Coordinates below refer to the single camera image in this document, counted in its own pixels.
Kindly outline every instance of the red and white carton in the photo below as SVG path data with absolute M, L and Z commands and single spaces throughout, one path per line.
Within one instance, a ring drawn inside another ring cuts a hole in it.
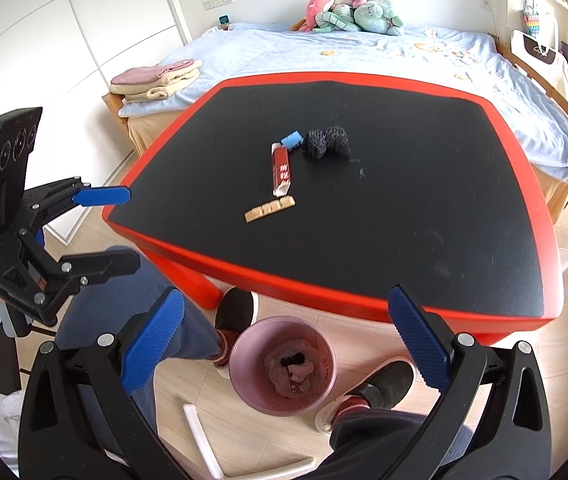
M 290 187 L 288 150 L 279 142 L 274 142 L 270 146 L 270 156 L 273 163 L 273 195 L 284 196 Z

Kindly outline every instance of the camera lens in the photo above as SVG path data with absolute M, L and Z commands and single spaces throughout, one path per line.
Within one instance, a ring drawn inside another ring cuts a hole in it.
M 11 157 L 11 141 L 7 140 L 2 146 L 2 151 L 0 152 L 0 171 L 3 171 L 8 164 L 8 159 Z
M 30 148 L 33 143 L 35 142 L 35 133 L 37 132 L 37 129 L 35 128 L 35 125 L 30 127 L 29 130 L 29 137 L 28 139 L 26 139 L 26 145 Z
M 17 160 L 22 154 L 24 144 L 26 144 L 26 130 L 22 130 L 17 134 L 17 139 L 15 139 L 15 144 L 13 145 L 13 160 Z

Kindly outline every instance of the table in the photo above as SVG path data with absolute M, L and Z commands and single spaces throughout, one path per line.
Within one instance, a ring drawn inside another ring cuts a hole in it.
M 270 146 L 338 124 L 350 157 L 290 153 L 293 208 L 273 200 Z M 389 321 L 406 286 L 455 332 L 484 343 L 555 319 L 555 234 L 516 138 L 488 101 L 437 85 L 353 73 L 226 80 L 130 170 L 132 199 L 104 219 L 185 294 L 214 308 L 203 274 L 344 316 Z

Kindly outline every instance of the metal screw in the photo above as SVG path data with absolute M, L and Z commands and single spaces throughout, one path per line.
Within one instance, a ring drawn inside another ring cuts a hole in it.
M 458 343 L 462 346 L 473 346 L 475 343 L 475 338 L 472 335 L 462 332 L 458 335 Z
M 115 341 L 113 334 L 102 334 L 97 338 L 97 344 L 99 346 L 110 346 L 113 344 L 113 341 Z
M 518 348 L 520 349 L 521 352 L 524 352 L 525 354 L 530 354 L 533 351 L 531 345 L 526 341 L 520 341 L 518 343 Z
M 51 341 L 45 341 L 40 345 L 40 353 L 50 354 L 55 348 L 55 345 Z

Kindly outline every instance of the bed sheet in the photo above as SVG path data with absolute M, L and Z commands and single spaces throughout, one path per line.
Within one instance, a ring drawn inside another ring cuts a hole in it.
M 404 36 L 369 32 L 312 34 L 236 25 L 172 52 L 160 64 L 201 59 L 201 75 L 168 99 L 127 104 L 122 117 L 185 110 L 220 81 L 278 72 L 355 72 L 435 83 L 488 99 L 528 160 L 568 182 L 568 119 L 525 75 L 500 56 L 487 34 L 407 27 Z

